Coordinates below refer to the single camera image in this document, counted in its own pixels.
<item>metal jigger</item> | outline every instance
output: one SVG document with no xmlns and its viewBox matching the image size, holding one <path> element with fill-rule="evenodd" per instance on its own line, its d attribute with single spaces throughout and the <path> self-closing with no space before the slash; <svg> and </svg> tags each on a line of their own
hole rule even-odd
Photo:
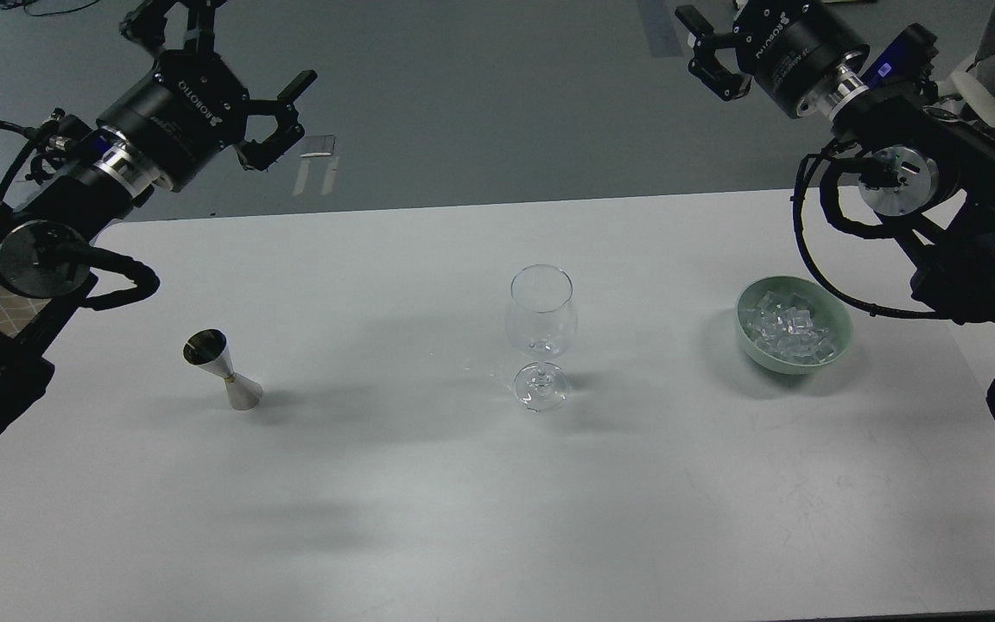
<svg viewBox="0 0 995 622">
<path fill-rule="evenodd" d="M 182 347 L 182 357 L 198 369 L 225 381 L 229 405 L 237 410 L 254 409 L 263 397 L 263 387 L 232 370 L 232 356 L 225 334 L 217 329 L 200 331 Z"/>
</svg>

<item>table surface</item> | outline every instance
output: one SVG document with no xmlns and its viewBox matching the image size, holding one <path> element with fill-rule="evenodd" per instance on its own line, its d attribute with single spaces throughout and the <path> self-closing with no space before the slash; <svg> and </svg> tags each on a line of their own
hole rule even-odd
<svg viewBox="0 0 995 622">
<path fill-rule="evenodd" d="M 0 621 L 995 609 L 995 327 L 852 311 L 830 369 L 759 369 L 732 307 L 804 276 L 787 196 L 115 225 L 161 292 L 80 312 L 0 440 Z M 896 247 L 809 235 L 854 294 L 907 300 Z M 510 394 L 530 263 L 580 312 L 548 414 Z M 256 409 L 182 361 L 205 327 Z"/>
</svg>

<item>cable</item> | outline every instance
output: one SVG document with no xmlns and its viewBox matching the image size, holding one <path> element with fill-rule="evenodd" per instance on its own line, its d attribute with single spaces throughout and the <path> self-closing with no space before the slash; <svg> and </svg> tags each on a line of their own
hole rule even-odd
<svg viewBox="0 0 995 622">
<path fill-rule="evenodd" d="M 33 0 L 31 1 L 31 3 L 24 3 L 23 5 L 21 5 L 21 10 L 25 12 L 25 15 L 31 17 L 66 16 L 67 13 L 74 13 L 76 11 L 82 11 L 87 7 L 94 7 L 94 5 L 100 3 L 100 1 L 102 0 L 91 0 L 87 4 L 82 4 L 79 5 L 79 7 L 75 7 L 74 9 L 67 9 L 64 11 L 51 11 L 48 13 L 31 13 L 29 10 L 30 4 L 36 3 L 36 0 Z"/>
<path fill-rule="evenodd" d="M 808 251 L 808 244 L 805 243 L 805 193 L 808 190 L 808 185 L 812 182 L 814 175 L 816 175 L 816 170 L 821 166 L 822 162 L 833 161 L 833 155 L 840 152 L 840 147 L 845 149 L 845 145 L 840 145 L 836 141 L 828 143 L 824 149 L 818 154 L 808 154 L 801 160 L 801 166 L 797 167 L 797 178 L 793 186 L 793 197 L 790 197 L 790 201 L 793 202 L 793 233 L 797 239 L 797 249 L 801 252 L 801 259 L 805 263 L 805 267 L 808 268 L 810 275 L 816 279 L 824 289 L 832 292 L 832 295 L 836 298 L 844 301 L 849 306 L 854 308 L 859 308 L 861 311 L 866 311 L 870 316 L 881 315 L 884 318 L 896 318 L 901 320 L 947 320 L 950 319 L 943 314 L 939 314 L 937 311 L 909 311 L 904 310 L 904 308 L 890 308 L 882 307 L 880 304 L 865 302 L 865 300 L 860 300 L 853 298 L 851 295 L 846 295 L 840 289 L 834 287 L 832 281 L 829 281 L 821 272 L 821 268 L 816 264 L 816 260 L 813 259 L 812 253 Z"/>
</svg>

